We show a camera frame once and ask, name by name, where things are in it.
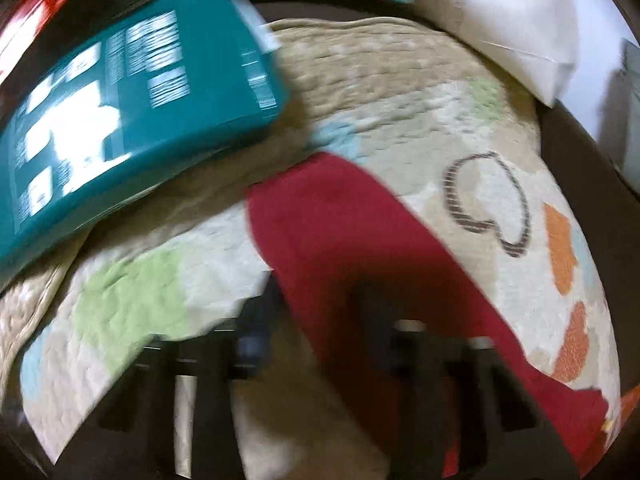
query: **heart pattern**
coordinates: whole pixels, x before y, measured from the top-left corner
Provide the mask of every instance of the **heart pattern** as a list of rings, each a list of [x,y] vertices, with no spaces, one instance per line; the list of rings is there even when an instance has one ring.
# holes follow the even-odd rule
[[[589,336],[586,325],[586,309],[584,303],[578,301],[571,312],[569,326],[564,332],[564,341],[551,374],[554,379],[568,383],[580,375],[589,351]]]
[[[520,238],[516,243],[508,242],[502,236],[502,230],[497,222],[493,219],[476,220],[472,216],[465,213],[462,204],[460,203],[460,197],[458,195],[458,189],[456,181],[460,169],[468,162],[481,159],[493,159],[504,172],[507,174],[508,179],[515,187],[520,198],[520,204],[524,212],[522,218],[522,232]],[[527,203],[527,197],[520,186],[520,183],[516,180],[513,172],[502,161],[500,156],[496,152],[486,153],[474,153],[473,155],[466,156],[456,160],[451,164],[444,172],[443,177],[444,192],[445,192],[445,207],[454,221],[466,231],[482,234],[489,230],[494,231],[495,236],[500,240],[500,244],[503,250],[512,258],[519,258],[527,253],[527,248],[531,240],[531,213],[529,211],[529,203]]]
[[[571,291],[574,268],[578,264],[571,240],[571,224],[566,216],[546,203],[545,224],[556,289],[562,296],[566,296]]]

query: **orange patch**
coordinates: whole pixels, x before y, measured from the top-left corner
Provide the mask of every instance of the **orange patch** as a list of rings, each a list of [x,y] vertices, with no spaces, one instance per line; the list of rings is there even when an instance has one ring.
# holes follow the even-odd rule
[[[569,326],[564,332],[564,341],[558,352],[558,358],[551,376],[568,383],[580,375],[589,351],[589,336],[586,333],[587,313],[584,303],[574,305],[569,319]]]
[[[574,282],[574,267],[578,264],[571,247],[571,224],[566,216],[549,204],[545,204],[545,223],[556,289],[566,296]]]
[[[622,399],[620,399],[620,423],[622,426],[626,424],[633,410],[640,402],[640,386],[636,386]]]

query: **beige quilted blanket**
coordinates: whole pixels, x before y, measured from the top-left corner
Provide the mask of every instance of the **beige quilted blanket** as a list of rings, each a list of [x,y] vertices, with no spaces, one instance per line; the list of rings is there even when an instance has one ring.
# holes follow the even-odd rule
[[[248,231],[245,190],[330,150],[377,176],[436,234],[532,365],[572,388],[602,390],[613,436],[620,387],[607,303],[580,226],[538,155],[530,94],[412,22],[273,28],[294,99],[269,137],[185,172],[16,280],[0,300],[0,399],[17,367],[12,386],[55,461],[149,333],[201,332],[259,290],[268,268]],[[248,478],[382,478],[385,457],[316,373],[295,328],[279,327],[274,344],[270,367],[234,391]],[[180,384],[182,474],[192,393]]]

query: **brown heart outline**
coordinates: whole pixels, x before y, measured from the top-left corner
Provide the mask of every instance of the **brown heart outline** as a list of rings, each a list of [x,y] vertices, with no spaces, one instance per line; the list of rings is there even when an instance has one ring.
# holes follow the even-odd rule
[[[458,190],[456,188],[456,180],[458,178],[460,168],[462,168],[462,166],[464,166],[468,162],[481,158],[492,158],[493,160],[495,160],[496,164],[498,164],[507,174],[509,180],[515,187],[520,197],[520,204],[522,205],[522,209],[524,211],[524,227],[522,229],[522,233],[520,234],[520,239],[514,244],[502,238],[502,231],[500,230],[500,226],[494,220],[476,220],[475,218],[466,214],[460,204],[460,197],[458,196]],[[443,175],[443,183],[445,192],[445,207],[447,211],[449,211],[449,214],[454,219],[456,224],[458,224],[466,231],[476,234],[482,234],[489,230],[493,230],[495,232],[495,236],[498,238],[498,240],[500,240],[500,244],[502,245],[504,252],[506,252],[512,258],[519,258],[527,253],[527,248],[529,247],[529,243],[531,241],[531,213],[529,211],[529,203],[527,203],[527,197],[525,196],[520,183],[516,180],[516,177],[496,152],[474,153],[473,155],[469,155],[456,160],[445,170]]]

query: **white paper bag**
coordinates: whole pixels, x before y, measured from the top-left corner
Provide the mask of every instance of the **white paper bag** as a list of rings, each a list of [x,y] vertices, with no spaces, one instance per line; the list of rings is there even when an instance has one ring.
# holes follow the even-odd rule
[[[552,106],[577,59],[573,0],[415,0],[418,12]]]

